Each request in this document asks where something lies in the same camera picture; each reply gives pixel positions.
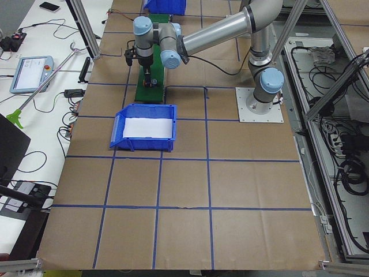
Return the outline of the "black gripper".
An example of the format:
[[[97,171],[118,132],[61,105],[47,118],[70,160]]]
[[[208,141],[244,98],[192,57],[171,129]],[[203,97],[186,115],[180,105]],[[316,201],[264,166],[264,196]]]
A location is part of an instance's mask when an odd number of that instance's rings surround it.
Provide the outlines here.
[[[145,83],[151,82],[151,66],[153,64],[153,57],[152,56],[139,56],[138,57],[139,64],[143,67],[143,78]]]

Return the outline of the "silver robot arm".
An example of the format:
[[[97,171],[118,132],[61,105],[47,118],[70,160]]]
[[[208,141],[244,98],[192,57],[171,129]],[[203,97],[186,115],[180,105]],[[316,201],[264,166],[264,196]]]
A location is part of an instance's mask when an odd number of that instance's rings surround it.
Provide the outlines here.
[[[135,18],[134,44],[125,51],[129,66],[134,59],[142,66],[143,81],[137,85],[135,101],[163,101],[163,85],[152,78],[151,72],[155,45],[160,47],[162,65],[167,69],[175,69],[181,63],[188,63],[200,51],[249,34],[251,47],[245,59],[248,60],[255,88],[247,97],[246,106],[255,114],[267,114],[284,83],[283,74],[270,65],[274,54],[270,50],[268,30],[282,6],[282,1],[250,1],[242,4],[238,13],[186,36],[181,34],[177,23],[156,23],[145,16]]]

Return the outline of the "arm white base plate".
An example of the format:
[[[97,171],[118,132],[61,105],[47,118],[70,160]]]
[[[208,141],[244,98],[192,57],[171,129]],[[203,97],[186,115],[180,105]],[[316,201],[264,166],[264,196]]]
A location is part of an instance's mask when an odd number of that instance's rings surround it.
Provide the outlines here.
[[[241,123],[283,123],[278,97],[270,103],[261,103],[254,97],[254,88],[236,87],[236,100]]]

